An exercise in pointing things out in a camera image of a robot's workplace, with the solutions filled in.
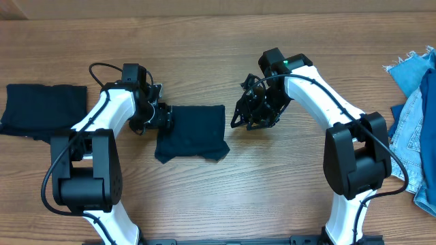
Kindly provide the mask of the light blue denim jeans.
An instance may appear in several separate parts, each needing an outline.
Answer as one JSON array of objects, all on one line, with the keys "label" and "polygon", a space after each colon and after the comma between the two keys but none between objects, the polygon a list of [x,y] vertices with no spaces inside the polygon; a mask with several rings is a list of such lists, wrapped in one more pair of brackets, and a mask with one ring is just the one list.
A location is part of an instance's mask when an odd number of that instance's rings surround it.
[{"label": "light blue denim jeans", "polygon": [[434,67],[435,49],[430,46],[426,47],[423,55],[411,51],[407,58],[399,58],[395,65],[385,67],[407,98],[404,104],[391,107],[394,123],[388,130],[390,149],[407,170],[409,184],[406,191],[414,194],[414,203],[431,216],[435,215],[435,206],[429,203],[426,196],[427,185],[420,152],[424,122],[420,83],[426,71]]}]

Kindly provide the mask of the folded black cloth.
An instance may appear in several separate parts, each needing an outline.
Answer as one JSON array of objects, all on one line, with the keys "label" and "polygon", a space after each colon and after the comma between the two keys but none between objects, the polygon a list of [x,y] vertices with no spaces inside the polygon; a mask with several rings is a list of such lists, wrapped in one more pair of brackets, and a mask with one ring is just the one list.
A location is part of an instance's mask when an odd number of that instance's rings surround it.
[{"label": "folded black cloth", "polygon": [[48,143],[87,115],[87,87],[61,84],[8,84],[1,134]]}]

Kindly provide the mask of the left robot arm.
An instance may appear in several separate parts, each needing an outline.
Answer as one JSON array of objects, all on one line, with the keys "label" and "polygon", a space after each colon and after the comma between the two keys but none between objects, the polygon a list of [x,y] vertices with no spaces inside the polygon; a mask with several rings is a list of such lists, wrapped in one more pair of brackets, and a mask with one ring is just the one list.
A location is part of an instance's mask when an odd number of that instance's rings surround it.
[{"label": "left robot arm", "polygon": [[145,67],[126,63],[121,79],[102,85],[99,101],[70,129],[50,139],[51,165],[41,187],[42,203],[61,216],[82,217],[102,244],[145,244],[122,202],[123,177],[116,137],[124,124],[138,135],[173,127],[172,108],[159,102],[162,85]]}]

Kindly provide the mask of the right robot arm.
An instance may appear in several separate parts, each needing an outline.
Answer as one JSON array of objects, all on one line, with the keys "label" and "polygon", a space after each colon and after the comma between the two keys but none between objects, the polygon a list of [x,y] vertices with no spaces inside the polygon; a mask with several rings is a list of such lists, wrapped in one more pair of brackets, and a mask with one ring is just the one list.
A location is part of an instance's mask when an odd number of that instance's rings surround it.
[{"label": "right robot arm", "polygon": [[365,235],[362,226],[369,197],[392,171],[384,118],[344,100],[304,54],[286,58],[273,48],[258,65],[264,76],[249,74],[241,84],[231,127],[271,128],[296,101],[325,133],[323,171],[334,193],[330,217],[319,235],[293,235],[289,244],[383,244],[381,235]]}]

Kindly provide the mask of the dark navy t-shirt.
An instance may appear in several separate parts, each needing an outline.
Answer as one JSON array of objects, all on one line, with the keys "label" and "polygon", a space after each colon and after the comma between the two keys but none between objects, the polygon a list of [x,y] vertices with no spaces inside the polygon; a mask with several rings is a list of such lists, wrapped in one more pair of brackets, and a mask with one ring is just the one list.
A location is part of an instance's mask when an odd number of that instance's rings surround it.
[{"label": "dark navy t-shirt", "polygon": [[199,156],[220,161],[230,151],[224,140],[225,106],[174,106],[174,126],[157,135],[155,158],[165,164],[175,157]]}]

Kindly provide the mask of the blue garment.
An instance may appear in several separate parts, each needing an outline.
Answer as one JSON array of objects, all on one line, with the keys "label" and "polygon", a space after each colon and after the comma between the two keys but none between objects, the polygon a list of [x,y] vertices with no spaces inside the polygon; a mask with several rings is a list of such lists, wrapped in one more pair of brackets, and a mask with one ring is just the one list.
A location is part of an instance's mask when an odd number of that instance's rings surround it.
[{"label": "blue garment", "polygon": [[408,97],[390,145],[409,176],[407,190],[435,209],[435,70]]}]

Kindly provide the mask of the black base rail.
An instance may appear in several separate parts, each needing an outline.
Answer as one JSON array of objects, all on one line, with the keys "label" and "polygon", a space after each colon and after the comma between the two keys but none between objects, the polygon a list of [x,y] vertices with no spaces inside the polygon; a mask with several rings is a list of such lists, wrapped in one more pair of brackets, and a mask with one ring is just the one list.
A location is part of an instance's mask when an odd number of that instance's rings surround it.
[{"label": "black base rail", "polygon": [[280,239],[248,239],[248,240],[189,240],[175,239],[145,240],[140,238],[141,245],[322,245],[332,244],[321,235],[293,235]]}]

